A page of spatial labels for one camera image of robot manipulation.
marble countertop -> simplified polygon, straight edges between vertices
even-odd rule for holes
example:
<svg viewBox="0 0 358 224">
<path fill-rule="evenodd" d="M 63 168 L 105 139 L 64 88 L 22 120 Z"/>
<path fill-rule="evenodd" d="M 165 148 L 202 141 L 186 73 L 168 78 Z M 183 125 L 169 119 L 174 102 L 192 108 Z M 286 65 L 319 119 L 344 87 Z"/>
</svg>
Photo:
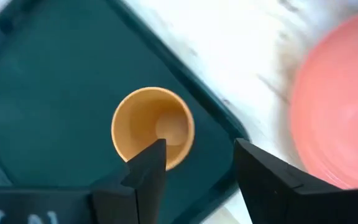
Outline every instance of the marble countertop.
<svg viewBox="0 0 358 224">
<path fill-rule="evenodd" d="M 324 35 L 358 14 L 358 0 L 125 2 L 239 118 L 256 146 L 304 169 L 288 128 L 295 71 Z M 204 223 L 252 223 L 240 191 Z"/>
</svg>

black plastic piece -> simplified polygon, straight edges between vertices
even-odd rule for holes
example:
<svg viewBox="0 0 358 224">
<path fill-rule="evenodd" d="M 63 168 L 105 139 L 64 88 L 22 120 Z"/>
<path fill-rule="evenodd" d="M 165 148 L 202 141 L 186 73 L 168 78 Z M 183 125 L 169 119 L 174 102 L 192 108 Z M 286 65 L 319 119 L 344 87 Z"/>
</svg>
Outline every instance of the black plastic piece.
<svg viewBox="0 0 358 224">
<path fill-rule="evenodd" d="M 165 183 L 165 140 L 130 160 L 124 173 L 91 187 L 0 187 L 0 223 L 151 224 Z"/>
<path fill-rule="evenodd" d="M 244 139 L 234 165 L 253 224 L 358 223 L 358 190 L 341 190 Z"/>
</svg>

pink plate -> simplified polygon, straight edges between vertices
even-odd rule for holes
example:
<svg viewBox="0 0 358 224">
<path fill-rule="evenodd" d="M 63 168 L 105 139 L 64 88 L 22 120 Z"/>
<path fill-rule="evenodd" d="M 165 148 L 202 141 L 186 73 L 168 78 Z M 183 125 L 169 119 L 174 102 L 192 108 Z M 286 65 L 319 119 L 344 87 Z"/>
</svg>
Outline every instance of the pink plate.
<svg viewBox="0 0 358 224">
<path fill-rule="evenodd" d="M 358 16 L 309 54 L 296 77 L 290 118 L 308 172 L 358 188 Z"/>
</svg>

orange cup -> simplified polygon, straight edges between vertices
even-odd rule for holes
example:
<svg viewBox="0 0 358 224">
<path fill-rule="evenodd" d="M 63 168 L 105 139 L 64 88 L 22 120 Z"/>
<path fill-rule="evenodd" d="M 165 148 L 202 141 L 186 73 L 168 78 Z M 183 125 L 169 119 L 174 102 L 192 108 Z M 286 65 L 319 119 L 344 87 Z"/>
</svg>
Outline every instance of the orange cup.
<svg viewBox="0 0 358 224">
<path fill-rule="evenodd" d="M 157 139 L 166 139 L 166 170 L 170 170 L 187 156 L 194 135 L 189 107 L 178 95 L 164 88 L 133 91 L 120 102 L 112 117 L 112 141 L 126 162 Z"/>
</svg>

cup rim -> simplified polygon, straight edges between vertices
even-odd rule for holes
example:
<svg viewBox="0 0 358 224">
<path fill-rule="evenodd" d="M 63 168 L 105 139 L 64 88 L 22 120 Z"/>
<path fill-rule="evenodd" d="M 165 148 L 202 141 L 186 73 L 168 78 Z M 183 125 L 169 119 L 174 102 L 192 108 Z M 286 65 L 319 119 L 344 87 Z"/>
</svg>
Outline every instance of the cup rim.
<svg viewBox="0 0 358 224">
<path fill-rule="evenodd" d="M 170 170 L 172 168 L 174 168 L 175 166 L 177 166 L 181 161 L 183 161 L 185 159 L 185 157 L 188 155 L 188 153 L 190 152 L 191 146 L 193 145 L 193 141 L 194 141 L 194 136 L 195 136 L 195 124 L 194 124 L 194 119 L 193 119 L 193 115 L 189 109 L 189 107 L 187 106 L 187 104 L 185 103 L 185 101 L 178 96 L 176 93 L 172 92 L 171 90 L 168 90 L 166 88 L 161 88 L 161 87 L 143 87 L 140 88 L 138 90 L 133 91 L 132 93 L 128 94 L 119 104 L 118 107 L 116 108 L 114 115 L 112 117 L 112 121 L 111 121 L 111 137 L 112 137 L 112 143 L 114 144 L 114 148 L 116 149 L 117 153 L 119 154 L 119 156 L 125 161 L 128 162 L 129 159 L 126 158 L 122 152 L 118 149 L 118 146 L 116 145 L 116 135 L 114 134 L 114 123 L 116 122 L 117 119 L 117 114 L 119 112 L 119 110 L 121 109 L 121 107 L 125 104 L 125 102 L 133 97 L 134 95 L 140 93 L 140 92 L 144 92 L 144 91 L 161 91 L 163 93 L 167 93 L 170 96 L 174 97 L 174 99 L 177 100 L 177 102 L 179 102 L 179 104 L 181 105 L 181 107 L 183 108 L 185 114 L 186 114 L 186 119 L 187 122 L 189 124 L 188 127 L 188 135 L 187 135 L 187 140 L 185 145 L 183 146 L 183 150 L 180 151 L 179 155 L 172 160 L 170 163 L 167 163 L 165 166 L 166 170 Z"/>
</svg>

